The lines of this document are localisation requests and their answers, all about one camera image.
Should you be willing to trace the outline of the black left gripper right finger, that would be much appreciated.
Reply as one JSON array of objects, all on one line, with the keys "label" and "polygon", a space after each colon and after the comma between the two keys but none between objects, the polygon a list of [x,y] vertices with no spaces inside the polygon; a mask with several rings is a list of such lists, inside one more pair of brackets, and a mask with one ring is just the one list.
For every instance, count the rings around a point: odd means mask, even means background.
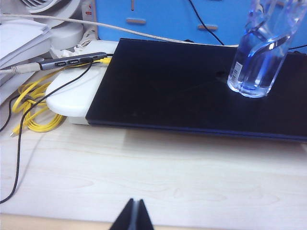
[{"label": "black left gripper right finger", "polygon": [[141,199],[138,206],[137,214],[137,229],[138,230],[154,230],[150,216],[147,212],[144,201]]}]

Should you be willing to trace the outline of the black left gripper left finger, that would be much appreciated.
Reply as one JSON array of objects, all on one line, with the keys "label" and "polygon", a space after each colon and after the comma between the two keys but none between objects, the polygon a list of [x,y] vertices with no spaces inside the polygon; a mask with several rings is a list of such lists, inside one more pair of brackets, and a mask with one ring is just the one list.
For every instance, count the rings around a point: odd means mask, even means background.
[{"label": "black left gripper left finger", "polygon": [[110,227],[110,230],[135,230],[136,229],[136,216],[135,216],[135,201],[130,199],[124,206],[116,220]]}]

